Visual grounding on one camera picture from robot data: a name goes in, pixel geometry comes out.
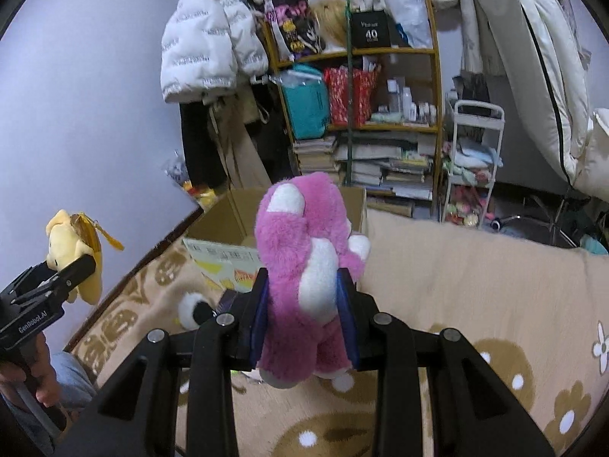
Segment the person left hand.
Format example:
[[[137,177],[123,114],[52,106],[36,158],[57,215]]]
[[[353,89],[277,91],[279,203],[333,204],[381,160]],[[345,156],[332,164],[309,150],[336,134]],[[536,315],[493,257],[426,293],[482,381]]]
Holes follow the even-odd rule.
[[[37,335],[35,347],[34,361],[30,364],[30,373],[38,383],[35,397],[39,403],[46,407],[55,406],[59,402],[61,388],[54,367],[51,364],[51,354],[49,353],[43,333]],[[14,385],[18,382],[26,381],[26,377],[26,374],[20,367],[9,362],[1,363],[1,394],[14,406],[24,411],[27,409],[27,406],[20,398],[18,392],[16,392]]]

